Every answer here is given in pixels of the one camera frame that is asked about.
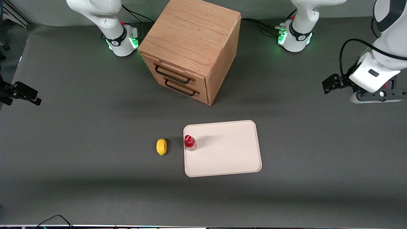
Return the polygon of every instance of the small bottle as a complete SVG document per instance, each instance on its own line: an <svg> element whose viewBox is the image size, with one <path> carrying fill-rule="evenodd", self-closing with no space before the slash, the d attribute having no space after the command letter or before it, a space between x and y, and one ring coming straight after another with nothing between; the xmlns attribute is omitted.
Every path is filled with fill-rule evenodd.
<svg viewBox="0 0 407 229"><path fill-rule="evenodd" d="M190 135L185 136L184 144L189 151L194 151L197 148L197 142Z"/></svg>

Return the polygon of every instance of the wooden cabinet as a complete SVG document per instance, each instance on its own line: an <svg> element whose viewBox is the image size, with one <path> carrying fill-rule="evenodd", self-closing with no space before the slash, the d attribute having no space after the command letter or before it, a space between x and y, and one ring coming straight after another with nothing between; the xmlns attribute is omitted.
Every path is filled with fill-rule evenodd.
<svg viewBox="0 0 407 229"><path fill-rule="evenodd" d="M236 56L241 14L171 0L138 47L157 82L211 105Z"/></svg>

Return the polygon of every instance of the yellow object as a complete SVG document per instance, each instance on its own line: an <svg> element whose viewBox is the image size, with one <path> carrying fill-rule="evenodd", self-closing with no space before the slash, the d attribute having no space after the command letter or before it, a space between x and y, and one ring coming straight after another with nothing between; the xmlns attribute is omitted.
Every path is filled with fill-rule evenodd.
<svg viewBox="0 0 407 229"><path fill-rule="evenodd" d="M165 141L165 139L159 139L157 141L157 153L162 156L166 152L167 152L167 141Z"/></svg>

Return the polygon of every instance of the black metal handle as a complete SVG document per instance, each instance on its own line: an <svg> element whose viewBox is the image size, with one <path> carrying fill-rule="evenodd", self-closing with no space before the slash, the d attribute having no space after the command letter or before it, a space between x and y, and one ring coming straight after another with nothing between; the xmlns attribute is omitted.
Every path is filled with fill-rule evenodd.
<svg viewBox="0 0 407 229"><path fill-rule="evenodd" d="M171 89L174 89L174 90L176 90L176 91L178 91L178 92L181 92L181 93L184 94L184 95L187 95L187 96L191 96L191 97L192 97L192 96L194 96L195 93L196 93L196 91L194 91L192 94L186 93L186 92L184 92L184 91L182 91L182 90L180 90L180 89L178 89L178 88L175 88L175 87L173 87L173 86L171 86L171 85L168 85L167 82L168 82L168 80L166 79L166 80L165 80L165 86L167 86L167 87L169 87L169 88L171 88Z"/></svg>
<svg viewBox="0 0 407 229"><path fill-rule="evenodd" d="M158 65L155 66L155 71L156 71L158 74L163 75L163 76L165 76L165 77L168 77L168 78L170 78L170 79L173 79L173 80L175 80L175 81L177 81L177 82L180 82L180 83L182 83L182 84L187 84L187 83L189 83L189 81L191 80L191 78L188 78L187 81L182 81L182 80L177 79L177 78L175 78L175 77L172 77L172 76L170 76L170 75L168 75L168 74L165 74L164 72L160 72L160 71L158 70L158 67L159 67Z"/></svg>

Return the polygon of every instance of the gray wall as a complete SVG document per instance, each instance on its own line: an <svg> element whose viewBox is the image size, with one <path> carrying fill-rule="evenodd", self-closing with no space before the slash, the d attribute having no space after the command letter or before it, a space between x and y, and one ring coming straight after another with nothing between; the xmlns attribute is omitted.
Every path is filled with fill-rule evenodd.
<svg viewBox="0 0 407 229"><path fill-rule="evenodd" d="M287 16L294 6L289 0L206 0L242 13L244 18L272 19ZM65 0L11 0L32 22L52 26L90 25L88 19L72 11ZM375 0L348 0L345 4L319 9L323 18L372 16ZM130 10L157 19L168 0L122 0ZM124 22L135 19L124 9L118 14Z"/></svg>

